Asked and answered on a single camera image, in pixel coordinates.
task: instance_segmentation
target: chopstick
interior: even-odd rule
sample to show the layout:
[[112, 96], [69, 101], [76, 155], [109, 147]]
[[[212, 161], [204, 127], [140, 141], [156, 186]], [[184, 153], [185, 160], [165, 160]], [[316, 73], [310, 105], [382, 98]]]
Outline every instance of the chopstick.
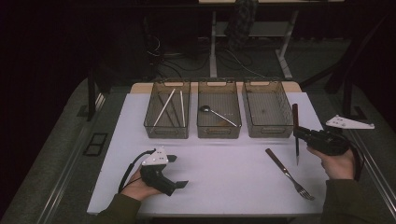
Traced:
[[158, 120], [160, 120], [161, 116], [163, 115], [163, 111], [165, 110], [166, 106], [168, 105], [169, 101], [171, 100], [173, 94], [175, 93], [175, 90], [176, 90], [176, 89], [173, 89], [173, 90], [172, 90], [171, 95], [170, 95], [170, 96], [168, 97], [168, 99], [166, 100], [166, 103], [165, 103], [165, 105], [163, 106], [163, 110], [161, 111], [161, 113], [160, 113], [160, 115], [158, 116], [157, 120], [155, 120], [153, 127], [155, 127], [155, 125], [157, 125]]
[[183, 115], [183, 127], [186, 127], [186, 119], [184, 118], [183, 91], [180, 91], [181, 114]]
[[[298, 122], [298, 105], [297, 104], [292, 105], [291, 110], [293, 113], [293, 127], [294, 127], [294, 129], [296, 129], [300, 126], [300, 124]], [[297, 137], [296, 137], [295, 143], [296, 143], [296, 160], [297, 160], [297, 165], [298, 165], [298, 162], [300, 159], [300, 143], [299, 143]]]

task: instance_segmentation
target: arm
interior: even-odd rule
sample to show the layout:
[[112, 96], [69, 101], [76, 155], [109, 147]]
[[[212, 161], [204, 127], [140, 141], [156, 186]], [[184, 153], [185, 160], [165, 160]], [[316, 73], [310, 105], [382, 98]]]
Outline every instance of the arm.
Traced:
[[351, 150], [341, 156], [327, 156], [308, 147], [321, 158], [322, 166], [329, 176], [326, 181], [326, 200], [323, 205], [321, 224], [377, 223], [377, 214], [364, 199], [361, 186], [354, 177], [355, 159]]
[[140, 177], [138, 169], [120, 194], [116, 194], [107, 209], [100, 212], [92, 224], [135, 223], [141, 202], [160, 192], [148, 187]]

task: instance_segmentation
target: knife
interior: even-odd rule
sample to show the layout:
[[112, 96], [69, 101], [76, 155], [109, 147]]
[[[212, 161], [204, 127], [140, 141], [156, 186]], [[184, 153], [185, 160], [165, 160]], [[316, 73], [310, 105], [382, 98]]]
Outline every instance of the knife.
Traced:
[[[291, 111], [293, 113], [293, 127], [294, 127], [294, 129], [296, 129], [300, 126], [298, 123], [298, 105], [293, 104], [291, 106]], [[298, 165], [298, 162], [300, 160], [300, 144], [298, 141], [298, 137], [296, 137], [295, 143], [296, 143], [296, 161], [297, 161], [297, 165]]]

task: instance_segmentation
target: metal spoon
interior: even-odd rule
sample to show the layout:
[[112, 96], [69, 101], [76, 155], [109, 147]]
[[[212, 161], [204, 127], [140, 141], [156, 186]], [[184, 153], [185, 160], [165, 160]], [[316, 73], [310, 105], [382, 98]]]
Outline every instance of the metal spoon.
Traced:
[[214, 113], [215, 115], [221, 117], [222, 119], [227, 120], [227, 121], [230, 122], [233, 126], [236, 127], [236, 124], [234, 124], [234, 123], [233, 123], [232, 121], [230, 121], [229, 119], [224, 118], [224, 117], [223, 117], [222, 115], [220, 115], [219, 113], [217, 113], [217, 112], [213, 111], [212, 109], [210, 109], [210, 106], [208, 106], [208, 105], [203, 105], [203, 106], [201, 106], [201, 107], [199, 108], [199, 110], [201, 110], [202, 112], [212, 112], [212, 113]]

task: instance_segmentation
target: fork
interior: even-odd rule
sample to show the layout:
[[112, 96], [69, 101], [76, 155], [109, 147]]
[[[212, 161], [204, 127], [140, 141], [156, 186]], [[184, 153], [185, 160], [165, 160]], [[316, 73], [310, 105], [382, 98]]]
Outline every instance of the fork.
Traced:
[[294, 178], [289, 173], [288, 169], [286, 169], [286, 167], [282, 164], [282, 162], [280, 162], [280, 160], [276, 157], [276, 155], [270, 148], [265, 149], [265, 152], [268, 154], [268, 156], [271, 157], [271, 159], [276, 163], [276, 165], [280, 168], [280, 170], [282, 170], [283, 174], [285, 174], [285, 176], [287, 176], [289, 180], [293, 182], [294, 188], [303, 198], [310, 201], [315, 200], [314, 196], [310, 195], [308, 191], [306, 191], [306, 189], [303, 188], [303, 186], [301, 186], [299, 183], [297, 183], [297, 181], [294, 180]]

